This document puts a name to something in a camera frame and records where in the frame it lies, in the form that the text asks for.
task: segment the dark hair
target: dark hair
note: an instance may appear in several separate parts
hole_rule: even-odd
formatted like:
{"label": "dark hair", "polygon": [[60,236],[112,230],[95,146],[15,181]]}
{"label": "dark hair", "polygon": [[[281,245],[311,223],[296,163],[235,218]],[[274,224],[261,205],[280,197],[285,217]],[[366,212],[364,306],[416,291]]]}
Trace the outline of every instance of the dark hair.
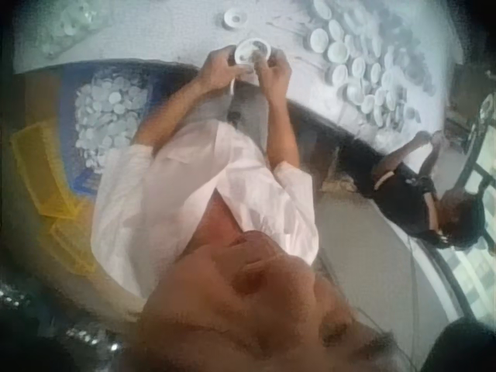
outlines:
{"label": "dark hair", "polygon": [[470,197],[460,203],[458,221],[448,223],[443,229],[448,244],[470,248],[480,239],[486,225],[483,196],[490,184],[491,179],[486,177],[480,183],[478,193],[469,194]]}

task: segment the gray pants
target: gray pants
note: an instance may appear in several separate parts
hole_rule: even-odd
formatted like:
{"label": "gray pants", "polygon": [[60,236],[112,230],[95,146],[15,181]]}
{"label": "gray pants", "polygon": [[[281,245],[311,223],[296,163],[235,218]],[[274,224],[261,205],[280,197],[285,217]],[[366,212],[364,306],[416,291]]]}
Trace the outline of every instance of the gray pants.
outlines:
{"label": "gray pants", "polygon": [[205,98],[182,124],[211,119],[230,122],[266,153],[268,112],[267,100],[258,87],[236,82],[234,96],[227,88],[216,96]]}

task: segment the table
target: table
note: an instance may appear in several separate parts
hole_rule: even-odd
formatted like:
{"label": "table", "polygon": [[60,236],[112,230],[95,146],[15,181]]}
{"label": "table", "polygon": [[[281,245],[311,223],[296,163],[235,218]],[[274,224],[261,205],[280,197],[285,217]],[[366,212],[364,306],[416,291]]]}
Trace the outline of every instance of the table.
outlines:
{"label": "table", "polygon": [[[347,4],[357,6],[357,1]],[[401,133],[390,130],[377,133],[377,127],[363,124],[357,108],[340,99],[337,89],[326,84],[324,73],[330,63],[322,55],[304,48],[303,39],[309,30],[324,24],[309,14],[309,3],[303,0],[119,0],[114,2],[114,21],[110,27],[52,60],[46,59],[36,45],[37,27],[47,19],[33,5],[24,8],[15,21],[14,69],[22,73],[51,65],[105,59],[161,60],[200,67],[210,50],[260,37],[288,55],[293,68],[288,91],[291,100],[357,135],[382,153],[408,142],[419,130],[433,133],[443,128],[451,64],[448,51],[453,45],[453,35],[446,31],[448,20],[442,9],[424,0],[389,2],[392,10],[412,25],[415,37],[421,41],[437,89],[434,97],[429,97],[421,88],[408,83],[398,69],[397,81],[408,89],[408,104],[419,110],[422,123],[410,125]],[[222,27],[223,13],[232,7],[248,15],[244,29],[229,31]],[[405,163],[417,171],[429,150],[429,146],[417,150]]]}

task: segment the white shirt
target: white shirt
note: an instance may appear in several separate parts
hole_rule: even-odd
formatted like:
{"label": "white shirt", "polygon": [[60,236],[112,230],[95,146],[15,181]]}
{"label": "white shirt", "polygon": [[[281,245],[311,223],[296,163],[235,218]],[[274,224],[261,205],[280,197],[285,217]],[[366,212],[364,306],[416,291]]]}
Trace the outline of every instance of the white shirt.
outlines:
{"label": "white shirt", "polygon": [[272,173],[251,138],[218,120],[186,125],[155,158],[142,145],[111,151],[93,254],[127,291],[147,298],[186,248],[215,189],[242,231],[266,233],[312,264],[319,236],[311,176],[285,162]]}

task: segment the black shirt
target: black shirt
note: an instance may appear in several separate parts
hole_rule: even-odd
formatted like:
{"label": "black shirt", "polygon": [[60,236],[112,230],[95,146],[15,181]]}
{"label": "black shirt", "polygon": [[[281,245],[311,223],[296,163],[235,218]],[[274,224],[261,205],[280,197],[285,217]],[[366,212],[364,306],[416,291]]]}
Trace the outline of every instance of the black shirt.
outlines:
{"label": "black shirt", "polygon": [[429,208],[424,195],[436,189],[430,177],[406,177],[394,174],[371,197],[381,212],[408,235],[425,240],[434,246],[443,246],[438,234],[430,229]]}

